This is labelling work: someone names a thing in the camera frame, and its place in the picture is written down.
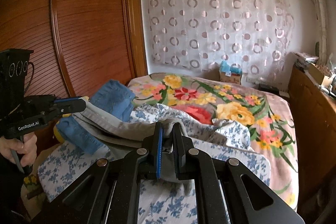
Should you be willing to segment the person's left hand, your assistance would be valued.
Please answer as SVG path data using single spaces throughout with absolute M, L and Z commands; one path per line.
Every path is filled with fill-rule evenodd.
M 34 132 L 31 132 L 23 136 L 23 141 L 1 137 L 1 155 L 15 163 L 11 150 L 22 155 L 22 167 L 33 165 L 37 158 L 37 136 Z

